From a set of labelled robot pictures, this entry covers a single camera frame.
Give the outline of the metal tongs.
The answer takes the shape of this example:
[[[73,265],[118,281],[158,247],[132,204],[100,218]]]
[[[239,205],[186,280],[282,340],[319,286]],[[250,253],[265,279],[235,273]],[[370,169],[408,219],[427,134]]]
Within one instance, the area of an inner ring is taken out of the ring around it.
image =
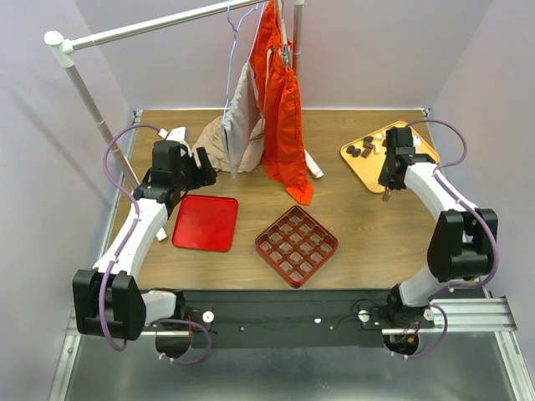
[[[386,188],[385,192],[383,193],[383,195],[381,197],[381,200],[383,202],[388,202],[390,200],[391,194],[392,194],[392,189]]]

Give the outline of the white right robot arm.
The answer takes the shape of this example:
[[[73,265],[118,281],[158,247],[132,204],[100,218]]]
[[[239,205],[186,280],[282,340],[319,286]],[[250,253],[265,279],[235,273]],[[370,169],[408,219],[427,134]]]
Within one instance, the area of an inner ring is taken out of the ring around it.
[[[412,190],[436,221],[425,266],[387,297],[385,319],[394,327],[405,326],[445,292],[482,287],[497,274],[497,214],[469,201],[443,168],[417,152],[411,124],[386,130],[380,185],[388,192]]]

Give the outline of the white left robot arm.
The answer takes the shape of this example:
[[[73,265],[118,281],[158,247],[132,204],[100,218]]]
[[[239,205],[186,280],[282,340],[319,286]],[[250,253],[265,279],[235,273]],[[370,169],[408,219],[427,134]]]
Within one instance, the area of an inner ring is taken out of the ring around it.
[[[140,291],[136,278],[157,232],[191,190],[213,185],[217,173],[204,148],[190,152],[174,140],[154,143],[152,166],[126,195],[130,212],[108,251],[73,279],[74,310],[80,333],[105,338],[121,351],[144,327],[159,322],[179,328],[185,309],[170,290]]]

